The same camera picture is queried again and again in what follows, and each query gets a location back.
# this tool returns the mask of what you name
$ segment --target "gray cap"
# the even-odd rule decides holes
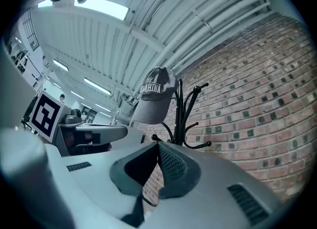
[[[141,98],[133,119],[147,124],[164,121],[177,87],[177,78],[171,71],[161,67],[151,69],[141,87]]]

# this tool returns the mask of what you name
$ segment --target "ceiling pipe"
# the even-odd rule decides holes
[[[217,25],[222,23],[227,18],[233,16],[234,14],[241,11],[243,8],[252,5],[258,1],[260,0],[243,0],[214,18],[212,21],[207,22],[207,25],[209,27],[204,25],[197,33],[191,36],[191,38],[187,42],[185,42],[184,45],[179,50],[177,50],[176,53],[166,62],[165,67],[170,67],[175,62],[175,60],[181,57],[182,54],[184,54],[190,47],[192,47],[195,43],[197,43],[200,39],[207,35],[210,32],[210,28],[214,30]]]
[[[179,41],[182,41],[184,38],[187,37],[187,35],[190,33],[190,31],[201,22],[201,18],[204,19],[208,17],[210,14],[212,14],[213,11],[215,11],[217,8],[222,6],[224,3],[226,3],[229,0],[216,0],[211,5],[209,5],[206,9],[204,9],[201,13],[199,13],[199,17],[195,16],[191,21],[187,23],[187,25],[171,40],[171,42],[163,49],[159,57],[155,60],[152,67],[160,66],[160,64],[165,60],[166,56],[174,49],[174,47],[178,44]],[[142,82],[138,84],[135,91],[133,92],[132,96],[135,97],[135,95],[139,92],[140,87],[142,86]]]
[[[212,36],[210,36],[208,39],[206,39],[203,43],[199,44],[199,46],[197,46],[194,50],[192,50],[188,55],[186,55],[186,57],[184,57],[180,62],[178,62],[172,69],[176,70],[180,65],[182,65],[183,63],[185,63],[190,57],[192,57],[196,52],[198,52],[201,48],[203,48],[205,45],[207,45],[208,43],[210,43],[210,41],[212,41],[214,38],[216,38],[217,36],[219,36],[220,34],[224,33],[225,31],[227,31],[228,29],[230,29],[232,26],[236,25],[237,23],[239,23],[240,21],[242,21],[243,19],[251,16],[252,14],[256,13],[257,11],[268,7],[269,3],[264,3],[262,5],[260,5],[259,7],[256,7],[252,10],[250,10],[249,12],[245,13],[244,15],[240,16],[239,18],[235,19],[234,21],[232,21],[231,23],[229,23],[228,25],[226,25],[225,27],[221,28],[219,31],[217,31],[216,33],[214,33]]]

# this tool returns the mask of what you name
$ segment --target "fluorescent light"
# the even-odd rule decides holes
[[[56,84],[56,83],[54,83],[54,82],[53,82],[53,84],[54,84],[54,85],[56,85],[58,88],[60,88],[60,89],[61,89],[61,87],[60,87],[58,84]]]
[[[76,96],[78,96],[79,98],[82,98],[84,100],[83,97],[81,97],[80,95],[78,95],[77,93],[74,93],[73,91],[70,91],[72,94],[75,94]]]
[[[104,110],[106,110],[106,111],[108,111],[108,112],[111,112],[109,109],[107,109],[107,108],[103,108],[102,106],[99,106],[98,104],[95,104],[97,107],[100,107],[100,108],[102,108],[102,109],[104,109]]]
[[[103,112],[100,112],[100,113],[102,113],[102,114],[105,115],[105,116],[111,117],[111,116],[109,116],[109,115],[107,115],[107,114],[105,114],[105,113],[103,113]]]
[[[67,68],[65,65],[61,64],[60,62],[58,62],[57,60],[53,59],[53,62],[54,62],[58,67],[62,68],[63,70],[68,71],[68,68]]]
[[[89,106],[85,105],[84,103],[81,103],[81,104],[82,104],[82,105],[84,105],[85,107],[87,107],[87,108],[91,109],[91,107],[89,107]]]
[[[78,1],[75,0],[74,5],[82,8],[100,11],[121,20],[125,19],[129,10],[129,8],[125,6],[107,0],[87,0],[82,4],[79,4]]]
[[[110,92],[110,91],[108,91],[108,90],[106,90],[105,88],[99,86],[98,84],[95,84],[94,82],[88,80],[87,78],[84,78],[84,80],[85,80],[86,83],[89,83],[89,84],[92,85],[93,87],[95,87],[95,88],[101,90],[102,92],[104,92],[104,93],[106,93],[106,94],[108,94],[108,95],[111,95],[111,92]]]
[[[53,5],[53,3],[51,0],[45,0],[45,1],[38,3],[38,8],[48,7],[48,6],[52,6],[52,5]]]

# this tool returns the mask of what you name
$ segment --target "vent grille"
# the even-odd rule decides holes
[[[262,206],[253,198],[253,196],[241,185],[235,184],[228,187],[229,192],[236,200],[251,225],[263,221],[268,217],[268,213]]]
[[[67,166],[67,169],[71,172],[71,171],[79,170],[82,168],[87,168],[90,166],[91,166],[91,164],[89,162],[84,162],[84,163],[80,163],[80,164]]]

